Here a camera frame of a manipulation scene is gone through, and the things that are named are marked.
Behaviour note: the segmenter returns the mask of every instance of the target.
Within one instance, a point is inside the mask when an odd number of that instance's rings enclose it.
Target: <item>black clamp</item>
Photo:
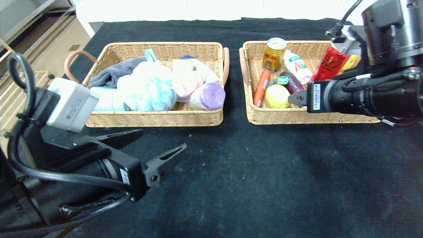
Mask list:
[[[31,117],[29,117],[25,113],[18,113],[18,114],[16,114],[16,117],[21,119],[21,120],[24,120],[26,122],[29,122],[29,123],[33,123],[33,124],[40,125],[40,126],[44,125],[43,123],[32,119]]]

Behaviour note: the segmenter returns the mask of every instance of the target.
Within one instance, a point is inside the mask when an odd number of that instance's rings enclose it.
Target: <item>yellow can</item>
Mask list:
[[[286,51],[286,41],[282,38],[273,37],[267,41],[263,56],[263,70],[275,72],[279,69],[283,54]]]

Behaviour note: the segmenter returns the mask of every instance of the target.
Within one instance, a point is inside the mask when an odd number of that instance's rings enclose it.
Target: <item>yellow fruit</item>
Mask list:
[[[282,85],[272,85],[266,90],[266,100],[270,108],[287,108],[289,107],[288,90]]]
[[[350,69],[354,66],[354,63],[357,61],[358,55],[351,55],[345,65],[342,67],[341,71]]]

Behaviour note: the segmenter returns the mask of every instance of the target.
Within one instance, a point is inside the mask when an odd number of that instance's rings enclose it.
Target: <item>beverage can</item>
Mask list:
[[[341,54],[331,43],[327,47],[317,70],[311,76],[311,81],[331,80],[333,76],[341,71],[349,57],[350,55]]]
[[[283,54],[286,51],[286,41],[282,38],[273,37],[267,41],[263,55],[263,70],[275,72],[279,69]]]

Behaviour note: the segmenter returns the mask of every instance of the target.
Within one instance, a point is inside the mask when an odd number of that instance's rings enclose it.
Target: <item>black table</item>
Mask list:
[[[421,237],[421,125],[265,125],[247,121],[238,49],[282,37],[326,40],[336,21],[242,19],[105,23],[85,47],[204,41],[230,49],[224,120],[217,127],[145,128],[123,152],[142,162],[182,143],[183,161],[160,188],[66,237]],[[78,57],[83,79],[92,63]],[[85,128],[101,135],[125,128]],[[47,130],[65,143],[79,136]]]

